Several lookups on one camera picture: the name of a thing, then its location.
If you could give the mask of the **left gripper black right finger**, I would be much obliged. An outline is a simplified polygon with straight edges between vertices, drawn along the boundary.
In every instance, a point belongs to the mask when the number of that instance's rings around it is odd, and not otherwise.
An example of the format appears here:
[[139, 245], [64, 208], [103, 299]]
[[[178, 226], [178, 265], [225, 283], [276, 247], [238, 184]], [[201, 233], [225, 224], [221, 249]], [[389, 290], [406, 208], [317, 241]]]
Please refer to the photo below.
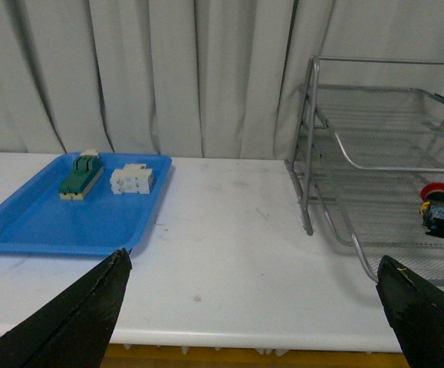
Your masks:
[[377, 293], [410, 367], [444, 367], [444, 291], [388, 255]]

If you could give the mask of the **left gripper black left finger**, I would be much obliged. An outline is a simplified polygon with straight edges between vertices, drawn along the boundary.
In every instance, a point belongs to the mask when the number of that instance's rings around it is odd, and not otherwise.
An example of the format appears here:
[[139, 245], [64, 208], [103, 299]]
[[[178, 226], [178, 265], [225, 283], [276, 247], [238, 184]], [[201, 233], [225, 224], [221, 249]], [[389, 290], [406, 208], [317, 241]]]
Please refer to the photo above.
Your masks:
[[116, 326], [132, 264], [116, 250], [0, 337], [0, 367], [99, 367]]

